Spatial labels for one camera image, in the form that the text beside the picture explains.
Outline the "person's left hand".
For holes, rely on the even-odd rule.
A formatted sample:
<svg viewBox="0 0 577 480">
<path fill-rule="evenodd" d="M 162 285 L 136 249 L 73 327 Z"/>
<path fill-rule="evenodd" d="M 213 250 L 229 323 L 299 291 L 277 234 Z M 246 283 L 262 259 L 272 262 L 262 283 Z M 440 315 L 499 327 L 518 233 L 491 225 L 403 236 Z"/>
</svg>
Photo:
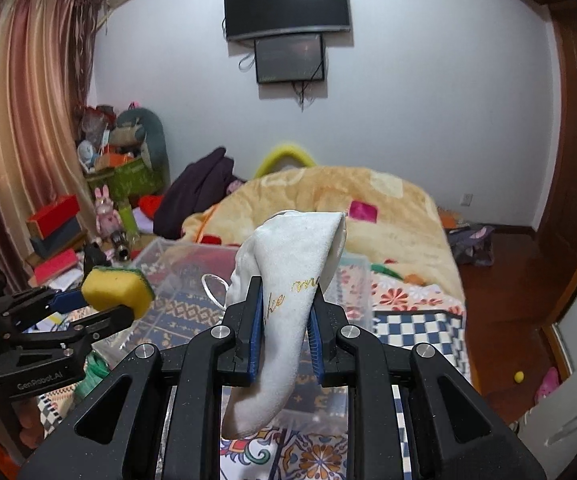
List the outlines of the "person's left hand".
<svg viewBox="0 0 577 480">
<path fill-rule="evenodd" d="M 34 450 L 44 440 L 44 428 L 41 422 L 37 401 L 27 399 L 16 405 L 16 413 L 22 430 L 19 439 L 27 448 Z"/>
</svg>

